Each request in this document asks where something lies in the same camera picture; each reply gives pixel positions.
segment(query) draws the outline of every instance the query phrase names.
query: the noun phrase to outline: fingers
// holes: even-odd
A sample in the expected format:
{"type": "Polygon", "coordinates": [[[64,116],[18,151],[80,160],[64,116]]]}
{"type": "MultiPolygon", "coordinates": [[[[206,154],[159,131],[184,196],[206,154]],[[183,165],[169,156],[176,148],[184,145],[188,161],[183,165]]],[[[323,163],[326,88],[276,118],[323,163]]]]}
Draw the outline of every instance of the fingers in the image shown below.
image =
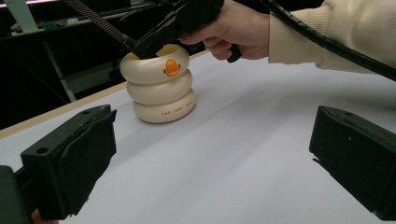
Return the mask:
{"type": "Polygon", "coordinates": [[[40,216],[40,213],[38,212],[38,209],[33,212],[32,220],[34,224],[59,224],[59,221],[57,220],[43,220],[40,216]]]}
{"type": "Polygon", "coordinates": [[[220,28],[221,26],[218,25],[217,20],[214,20],[210,23],[202,25],[200,28],[190,34],[182,35],[178,40],[186,45],[196,44],[212,36],[222,36],[224,32],[222,32],[223,29],[220,28]]]}
{"type": "Polygon", "coordinates": [[[225,40],[210,37],[204,40],[204,44],[205,48],[212,52],[213,56],[218,60],[226,60],[232,55],[230,50],[232,44],[225,40]]]}

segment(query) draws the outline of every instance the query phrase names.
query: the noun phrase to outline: white surface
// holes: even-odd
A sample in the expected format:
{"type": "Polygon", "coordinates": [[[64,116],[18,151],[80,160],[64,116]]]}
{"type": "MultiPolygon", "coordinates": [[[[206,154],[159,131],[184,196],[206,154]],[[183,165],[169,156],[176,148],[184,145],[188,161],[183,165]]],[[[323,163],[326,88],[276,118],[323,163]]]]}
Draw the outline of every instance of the white surface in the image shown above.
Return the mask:
{"type": "MultiPolygon", "coordinates": [[[[84,107],[118,109],[118,153],[80,213],[62,223],[383,223],[308,147],[319,105],[396,133],[396,83],[210,54],[190,70],[196,106],[176,122],[139,120],[126,90],[84,107]]],[[[20,152],[82,109],[1,140],[0,164],[19,168],[20,152]]]]}

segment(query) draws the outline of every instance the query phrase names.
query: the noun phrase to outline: cream ring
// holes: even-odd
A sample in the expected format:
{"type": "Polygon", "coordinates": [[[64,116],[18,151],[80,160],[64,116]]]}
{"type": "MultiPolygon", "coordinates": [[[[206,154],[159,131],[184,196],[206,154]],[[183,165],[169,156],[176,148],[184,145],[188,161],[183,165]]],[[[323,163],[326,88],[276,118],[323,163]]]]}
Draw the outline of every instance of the cream ring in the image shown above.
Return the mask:
{"type": "Polygon", "coordinates": [[[157,84],[177,78],[189,67],[190,55],[178,45],[166,45],[157,55],[139,60],[134,54],[127,54],[120,62],[122,76],[135,84],[157,84]]]}
{"type": "Polygon", "coordinates": [[[195,105],[195,95],[192,89],[179,100],[165,105],[142,105],[134,101],[136,115],[150,123],[165,123],[180,119],[187,115],[195,105]]]}
{"type": "Polygon", "coordinates": [[[136,85],[127,82],[126,90],[129,96],[143,105],[162,105],[170,103],[185,95],[192,85],[192,75],[189,69],[179,78],[154,85],[136,85]]]}

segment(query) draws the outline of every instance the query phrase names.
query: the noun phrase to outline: hand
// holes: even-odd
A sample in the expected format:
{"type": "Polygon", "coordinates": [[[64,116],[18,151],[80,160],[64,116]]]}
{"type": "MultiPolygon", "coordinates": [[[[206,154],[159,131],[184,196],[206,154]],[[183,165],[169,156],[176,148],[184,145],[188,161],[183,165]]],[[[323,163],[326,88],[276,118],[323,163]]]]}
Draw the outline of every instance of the hand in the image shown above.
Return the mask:
{"type": "Polygon", "coordinates": [[[220,14],[192,34],[179,40],[186,45],[204,41],[206,49],[218,60],[231,56],[230,47],[238,45],[242,58],[255,60],[268,57],[269,15],[261,14],[233,0],[224,0],[220,14]]]}
{"type": "Polygon", "coordinates": [[[43,220],[40,216],[40,213],[38,212],[38,209],[36,209],[33,214],[32,214],[32,220],[34,224],[59,224],[58,221],[56,220],[43,220]]]}

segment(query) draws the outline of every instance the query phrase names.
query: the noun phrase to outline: beige sleeve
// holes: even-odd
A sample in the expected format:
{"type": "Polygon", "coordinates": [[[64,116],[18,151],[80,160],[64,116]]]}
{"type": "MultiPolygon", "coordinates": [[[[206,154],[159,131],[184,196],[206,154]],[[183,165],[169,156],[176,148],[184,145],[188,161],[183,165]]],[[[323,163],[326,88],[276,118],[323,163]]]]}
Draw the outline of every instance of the beige sleeve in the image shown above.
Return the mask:
{"type": "MultiPolygon", "coordinates": [[[[396,67],[395,6],[393,0],[326,0],[319,8],[292,14],[323,35],[396,67]]],[[[372,73],[322,49],[275,15],[271,15],[268,60],[270,63],[314,63],[322,69],[372,73]]]]}

